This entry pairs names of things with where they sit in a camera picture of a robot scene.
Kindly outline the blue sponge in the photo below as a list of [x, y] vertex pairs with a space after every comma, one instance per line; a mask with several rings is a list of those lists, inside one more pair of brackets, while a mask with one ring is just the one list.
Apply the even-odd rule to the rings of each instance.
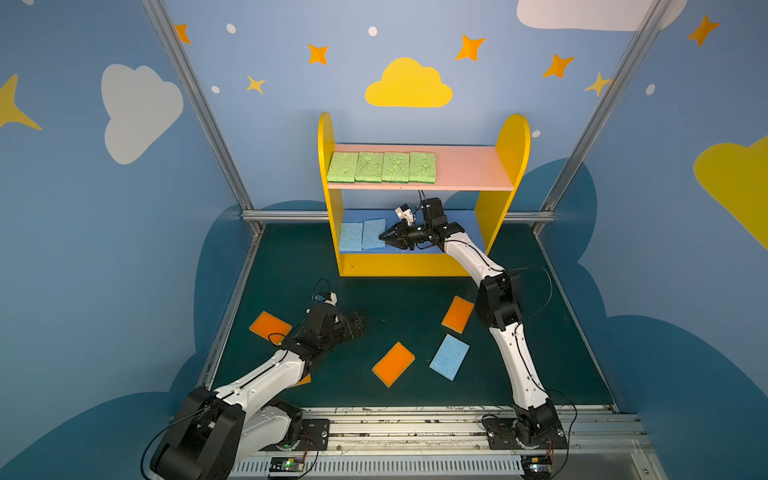
[[469, 345], [451, 334], [447, 334], [435, 353], [429, 368], [453, 381], [469, 351]]
[[343, 222], [339, 237], [341, 252], [361, 252], [363, 250], [363, 222]]
[[362, 249], [377, 250], [384, 248], [386, 243], [380, 239], [380, 235], [386, 230], [387, 225], [384, 218], [365, 220], [362, 230]]

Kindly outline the green sponge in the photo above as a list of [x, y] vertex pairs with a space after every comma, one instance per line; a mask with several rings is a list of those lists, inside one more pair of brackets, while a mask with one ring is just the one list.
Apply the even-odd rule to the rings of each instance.
[[436, 154], [432, 152], [410, 152], [410, 183], [434, 184], [437, 177]]
[[334, 152], [327, 171], [327, 181], [354, 183], [358, 158], [357, 152]]
[[383, 162], [384, 154], [381, 152], [359, 152], [354, 181], [363, 183], [381, 183]]
[[410, 155], [407, 152], [385, 152], [382, 165], [382, 181], [407, 183], [409, 181]]

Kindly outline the orange sponge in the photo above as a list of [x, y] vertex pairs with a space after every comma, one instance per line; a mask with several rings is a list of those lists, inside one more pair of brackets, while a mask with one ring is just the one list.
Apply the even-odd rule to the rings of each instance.
[[372, 372], [387, 388], [390, 388], [414, 360], [415, 355], [401, 342], [397, 342], [373, 366]]
[[308, 384], [311, 382], [311, 374], [307, 374], [305, 377], [303, 377], [301, 380], [299, 380], [296, 384], [294, 384], [294, 387]]
[[281, 345], [291, 330], [291, 324], [266, 311], [262, 311], [249, 326], [251, 333], [275, 346]]
[[457, 334], [462, 334], [466, 329], [474, 307], [474, 303], [455, 296], [441, 321], [441, 325]]

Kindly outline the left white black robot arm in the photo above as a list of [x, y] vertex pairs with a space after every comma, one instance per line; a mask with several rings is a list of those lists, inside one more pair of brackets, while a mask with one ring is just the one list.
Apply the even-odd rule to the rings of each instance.
[[365, 318], [342, 314], [336, 296], [317, 298], [304, 321], [286, 334], [268, 334], [275, 353], [241, 378], [182, 401], [173, 420], [145, 447], [140, 473], [151, 479], [226, 479], [234, 466], [270, 446], [292, 447], [303, 412], [279, 395], [313, 373], [327, 353], [364, 335]]

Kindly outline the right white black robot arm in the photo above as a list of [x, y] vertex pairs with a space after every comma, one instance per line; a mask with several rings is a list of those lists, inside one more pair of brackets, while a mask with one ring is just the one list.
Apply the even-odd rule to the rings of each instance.
[[436, 246], [466, 270], [478, 287], [475, 314], [491, 333], [510, 379], [516, 440], [525, 448], [553, 440], [563, 427], [528, 349], [520, 276], [492, 261], [460, 224], [450, 222], [440, 199], [423, 199], [417, 209], [421, 223], [408, 205], [397, 207], [398, 221], [379, 239], [400, 250]]

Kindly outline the yellow shelf pink blue boards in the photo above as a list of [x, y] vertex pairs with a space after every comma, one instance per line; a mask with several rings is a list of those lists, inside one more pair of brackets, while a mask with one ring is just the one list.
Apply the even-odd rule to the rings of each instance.
[[480, 265], [528, 166], [528, 120], [493, 146], [339, 144], [318, 122], [318, 163], [343, 277], [456, 277]]

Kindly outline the left controller board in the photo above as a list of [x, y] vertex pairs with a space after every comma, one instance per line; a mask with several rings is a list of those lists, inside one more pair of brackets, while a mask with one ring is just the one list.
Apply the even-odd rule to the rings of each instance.
[[306, 471], [306, 462], [299, 457], [272, 457], [268, 466], [268, 475], [301, 476]]

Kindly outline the controller board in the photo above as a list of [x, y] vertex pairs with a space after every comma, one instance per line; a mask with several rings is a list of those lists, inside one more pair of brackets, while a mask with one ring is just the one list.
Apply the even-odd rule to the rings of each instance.
[[524, 456], [520, 463], [524, 480], [549, 480], [552, 476], [552, 461], [548, 457]]
[[306, 471], [306, 462], [299, 457], [272, 457], [268, 466], [268, 475], [301, 476]]

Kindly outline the right controller board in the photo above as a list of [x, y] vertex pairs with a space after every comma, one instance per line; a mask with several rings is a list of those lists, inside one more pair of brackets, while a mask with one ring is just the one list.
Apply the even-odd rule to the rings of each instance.
[[549, 480], [552, 476], [552, 461], [548, 457], [524, 456], [520, 463], [524, 480]]

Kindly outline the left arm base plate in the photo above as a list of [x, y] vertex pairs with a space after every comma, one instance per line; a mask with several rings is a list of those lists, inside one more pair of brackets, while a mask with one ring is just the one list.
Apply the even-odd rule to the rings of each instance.
[[304, 451], [309, 448], [310, 451], [326, 451], [330, 434], [330, 420], [321, 419], [303, 419], [300, 426], [292, 425], [289, 427], [286, 437], [279, 442], [267, 445], [262, 451]]

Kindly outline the aluminium rail base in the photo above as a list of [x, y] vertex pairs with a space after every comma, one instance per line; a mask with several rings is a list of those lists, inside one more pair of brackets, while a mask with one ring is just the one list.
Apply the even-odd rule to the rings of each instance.
[[[326, 451], [256, 452], [233, 479], [523, 479], [521, 458], [548, 457], [553, 479], [663, 479], [666, 473], [635, 414], [607, 405], [560, 405], [569, 447], [491, 450], [480, 420], [514, 417], [501, 406], [309, 408], [330, 420]], [[272, 457], [299, 457], [301, 476], [268, 475]]]

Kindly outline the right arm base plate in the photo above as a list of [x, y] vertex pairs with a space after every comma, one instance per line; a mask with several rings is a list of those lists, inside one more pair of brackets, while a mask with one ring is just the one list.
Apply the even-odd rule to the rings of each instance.
[[559, 427], [530, 433], [517, 418], [484, 415], [480, 423], [491, 450], [549, 450], [569, 447], [566, 432]]

